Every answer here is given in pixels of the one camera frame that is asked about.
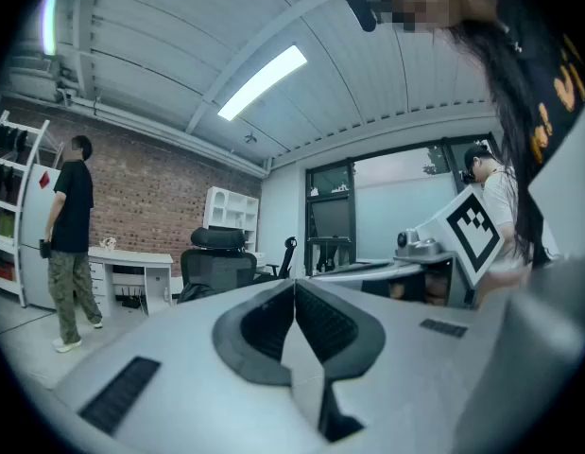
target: black t-shirt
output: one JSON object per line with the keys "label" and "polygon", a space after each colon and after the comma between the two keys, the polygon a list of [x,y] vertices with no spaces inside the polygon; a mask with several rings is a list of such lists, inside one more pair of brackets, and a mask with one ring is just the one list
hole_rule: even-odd
{"label": "black t-shirt", "polygon": [[551,32],[552,55],[542,51],[541,37],[534,35],[513,2],[500,0],[500,21],[508,26],[508,37],[534,98],[536,123],[529,132],[530,150],[544,166],[569,134],[585,103],[585,63],[569,37]]}
{"label": "black t-shirt", "polygon": [[67,197],[55,226],[51,248],[63,253],[87,253],[93,203],[93,179],[84,162],[65,162],[55,192]]}

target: white desk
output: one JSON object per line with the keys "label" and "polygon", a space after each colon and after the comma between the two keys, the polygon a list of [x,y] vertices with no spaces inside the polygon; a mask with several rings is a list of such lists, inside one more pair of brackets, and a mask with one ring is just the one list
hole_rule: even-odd
{"label": "white desk", "polygon": [[[116,307],[115,290],[112,280],[112,266],[143,268],[145,271],[145,295],[147,312],[154,314],[172,305],[170,272],[172,257],[168,253],[134,253],[131,251],[108,252],[102,247],[91,247],[88,260],[93,278],[93,295],[96,304],[105,317]],[[167,301],[164,291],[168,288]]]}

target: white refrigerator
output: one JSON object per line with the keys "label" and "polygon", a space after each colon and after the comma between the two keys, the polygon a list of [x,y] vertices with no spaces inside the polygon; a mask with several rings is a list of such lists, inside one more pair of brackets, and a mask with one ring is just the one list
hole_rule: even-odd
{"label": "white refrigerator", "polygon": [[[48,175],[48,183],[42,188],[44,173]],[[47,166],[34,165],[31,168],[21,219],[24,295],[28,304],[51,309],[55,309],[55,304],[48,293],[48,259],[40,257],[40,239],[44,239],[44,227],[55,198],[53,188],[59,174],[59,170]]]}

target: black device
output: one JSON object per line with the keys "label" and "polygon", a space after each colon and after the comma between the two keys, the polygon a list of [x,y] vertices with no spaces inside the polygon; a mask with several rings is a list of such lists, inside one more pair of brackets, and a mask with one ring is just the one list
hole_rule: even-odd
{"label": "black device", "polygon": [[27,131],[23,130],[17,136],[17,141],[15,143],[15,148],[17,149],[17,153],[21,153],[26,147],[27,141]]}
{"label": "black device", "polygon": [[393,24],[405,31],[416,30],[414,18],[410,14],[396,9],[393,0],[346,0],[353,11],[359,25],[366,32],[372,32],[377,25],[383,23]]}
{"label": "black device", "polygon": [[7,189],[7,193],[10,193],[12,191],[13,179],[14,179],[14,170],[9,166],[8,170],[7,170],[7,174],[5,175],[5,188]]}
{"label": "black device", "polygon": [[473,172],[471,170],[468,171],[460,170],[460,181],[468,185],[471,183],[476,183],[476,178],[474,177]]}
{"label": "black device", "polygon": [[0,148],[4,146],[8,134],[9,128],[4,125],[0,125]]}
{"label": "black device", "polygon": [[45,242],[44,239],[40,239],[40,257],[42,259],[48,259],[50,257],[50,242]]}
{"label": "black device", "polygon": [[132,309],[139,309],[141,307],[141,298],[139,296],[130,296],[122,300],[123,307],[130,307]]}
{"label": "black device", "polygon": [[405,232],[400,232],[397,235],[397,246],[402,249],[407,245],[407,234]]}
{"label": "black device", "polygon": [[11,128],[5,141],[5,148],[10,149],[11,151],[15,150],[15,141],[17,141],[18,134],[19,130],[17,130],[17,128]]}

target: short black hair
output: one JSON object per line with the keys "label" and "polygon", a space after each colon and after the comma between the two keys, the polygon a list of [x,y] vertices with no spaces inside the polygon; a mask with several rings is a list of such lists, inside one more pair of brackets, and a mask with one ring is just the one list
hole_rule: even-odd
{"label": "short black hair", "polygon": [[93,154],[93,144],[91,143],[91,140],[89,140],[83,134],[79,134],[78,136],[74,136],[72,138],[72,149],[81,149],[81,148],[82,148],[82,159],[84,161],[86,161]]}
{"label": "short black hair", "polygon": [[475,158],[493,158],[493,155],[485,145],[474,145],[470,147],[464,153],[464,166],[467,170],[471,170]]}

